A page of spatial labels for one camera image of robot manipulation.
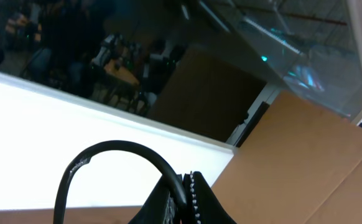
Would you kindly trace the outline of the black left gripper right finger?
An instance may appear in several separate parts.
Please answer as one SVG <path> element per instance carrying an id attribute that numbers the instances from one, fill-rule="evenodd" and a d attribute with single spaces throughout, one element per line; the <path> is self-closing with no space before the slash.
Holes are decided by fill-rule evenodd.
<path id="1" fill-rule="evenodd" d="M 185 174 L 183 186 L 187 195 L 183 224 L 236 224 L 225 212 L 201 172 Z"/>

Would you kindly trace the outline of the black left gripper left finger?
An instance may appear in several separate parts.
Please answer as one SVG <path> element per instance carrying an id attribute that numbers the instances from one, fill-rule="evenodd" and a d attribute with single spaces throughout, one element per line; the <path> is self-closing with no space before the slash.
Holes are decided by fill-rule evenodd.
<path id="1" fill-rule="evenodd" d="M 156 183 L 144 205 L 129 224 L 180 224 L 177 205 L 164 177 Z"/>

